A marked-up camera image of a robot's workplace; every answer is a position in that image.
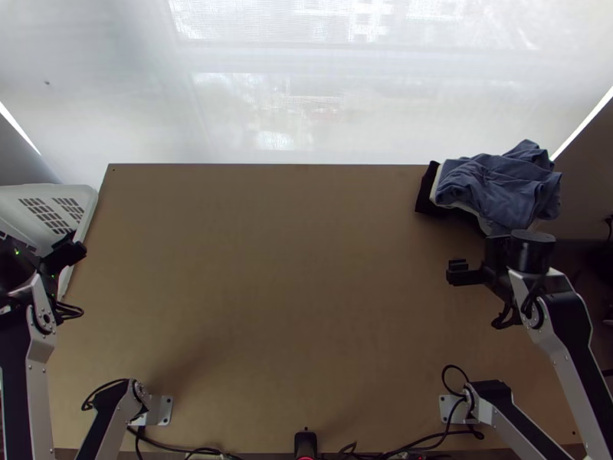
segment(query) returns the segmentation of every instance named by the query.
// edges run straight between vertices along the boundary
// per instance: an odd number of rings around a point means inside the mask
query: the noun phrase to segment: cloth
[[[562,174],[553,167],[547,150],[531,140],[503,155],[448,159],[441,166],[435,201],[474,209],[495,233],[528,228],[534,219],[559,215]]]

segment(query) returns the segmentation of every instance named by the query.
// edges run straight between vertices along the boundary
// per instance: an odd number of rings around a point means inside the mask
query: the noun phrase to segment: brown tabletop
[[[66,298],[86,313],[50,361],[56,445],[81,444],[92,389],[135,377],[175,397],[171,425],[147,430],[162,442],[291,452],[308,426],[325,452],[391,450],[444,428],[447,363],[505,381],[556,441],[577,442],[523,328],[492,329],[501,302],[445,281],[449,258],[476,264],[484,244],[413,213],[424,170],[110,166]],[[504,446],[484,431],[444,447]]]

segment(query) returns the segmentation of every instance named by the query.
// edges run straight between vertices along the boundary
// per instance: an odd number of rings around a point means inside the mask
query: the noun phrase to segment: cable
[[[448,364],[447,366],[445,366],[443,368],[443,371],[441,372],[441,380],[443,381],[443,386],[445,387],[445,389],[450,394],[452,394],[454,396],[458,396],[460,398],[463,398],[464,395],[462,393],[458,393],[456,391],[453,391],[451,388],[449,388],[449,385],[447,384],[447,381],[445,380],[445,375],[447,374],[447,371],[449,369],[456,369],[457,371],[459,371],[462,374],[462,376],[464,376],[464,378],[465,378],[467,383],[470,382],[470,380],[468,379],[468,376],[466,375],[466,373],[462,369],[460,369],[460,367],[456,366],[455,364]]]
[[[536,282],[530,288],[530,290],[528,292],[528,295],[526,295],[526,298],[523,299],[523,303],[522,303],[522,306],[520,308],[520,312],[525,314],[528,319],[532,318],[531,307],[532,307],[532,305],[534,304],[534,302],[536,300],[537,292],[540,290],[540,288],[543,287],[543,284],[545,282],[545,278],[547,277],[547,271],[548,270],[544,270],[541,273],[541,275],[539,276],[539,279],[536,280]]]
[[[448,364],[447,366],[443,368],[443,371],[441,372],[441,380],[443,381],[443,385],[445,389],[450,394],[459,397],[459,400],[453,405],[453,407],[451,408],[451,411],[449,412],[449,415],[447,416],[447,424],[445,425],[445,430],[440,433],[435,433],[433,435],[425,436],[421,439],[418,439],[417,441],[411,442],[410,444],[403,445],[401,448],[397,448],[396,450],[381,454],[377,457],[376,460],[387,460],[393,455],[397,455],[401,452],[425,452],[425,451],[435,449],[439,445],[441,445],[443,441],[450,435],[473,435],[475,438],[477,438],[480,441],[485,439],[485,435],[482,432],[477,431],[472,425],[468,425],[467,429],[450,431],[449,428],[451,427],[451,418],[453,417],[455,410],[458,408],[458,406],[461,403],[465,403],[467,401],[467,398],[465,395],[458,393],[456,391],[453,391],[447,384],[445,377],[449,369],[455,369],[459,371],[462,374],[462,376],[464,376],[466,381],[470,382],[470,380],[468,379],[468,375],[459,366],[456,366],[455,364]],[[436,439],[436,438],[440,438],[440,439],[432,445],[428,445],[425,447],[415,447],[417,445],[420,445],[423,442],[429,441],[430,439]]]
[[[66,304],[64,302],[56,301],[50,294],[47,295],[53,310],[55,310],[62,320],[74,320],[84,315],[83,308],[76,305]]]
[[[93,409],[92,398],[96,395],[96,393],[102,391],[103,389],[107,389],[109,386],[115,385],[116,383],[127,382],[128,380],[129,379],[116,379],[106,382],[104,385],[100,385],[93,392],[91,392],[87,398],[85,398],[85,401],[83,401],[83,404],[81,404],[81,410],[85,412],[86,410]]]
[[[194,448],[194,449],[189,449],[189,448],[172,447],[170,445],[166,445],[166,444],[162,444],[161,442],[154,441],[151,438],[147,438],[144,434],[141,434],[141,433],[137,432],[136,430],[134,430],[131,427],[128,427],[128,431],[130,433],[132,433],[133,435],[135,435],[135,437],[137,437],[138,440],[143,441],[143,442],[145,442],[145,443],[147,443],[149,445],[152,445],[153,447],[156,447],[158,449],[165,450],[167,452],[178,452],[178,453],[181,453],[181,454],[188,454],[185,457],[185,460],[187,460],[188,458],[190,458],[194,454],[220,455],[220,456],[225,456],[225,457],[229,458],[230,460],[242,460],[237,455],[225,454],[222,451],[217,450],[216,448],[198,447],[198,448]],[[139,427],[139,431],[144,432],[144,427]]]
[[[140,453],[140,449],[139,449],[139,442],[140,442],[140,435],[137,435],[134,437],[134,451],[136,452],[136,457],[139,460],[143,460],[143,454]]]

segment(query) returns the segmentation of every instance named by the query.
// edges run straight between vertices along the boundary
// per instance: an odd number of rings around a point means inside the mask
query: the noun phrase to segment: mounting plate
[[[441,421],[443,423],[447,423],[447,418],[451,410],[460,399],[462,398],[455,395],[440,395],[438,397],[438,408],[441,412]],[[476,425],[477,419],[467,418],[469,408],[467,402],[460,402],[451,417],[451,423],[456,423],[458,425]]]
[[[158,425],[166,426],[172,415],[172,396],[151,396],[148,412],[136,417],[131,426]]]

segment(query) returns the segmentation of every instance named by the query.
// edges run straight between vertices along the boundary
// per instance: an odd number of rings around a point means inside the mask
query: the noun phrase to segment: white curtain
[[[0,0],[0,100],[68,182],[108,162],[554,152],[613,84],[613,2]]]

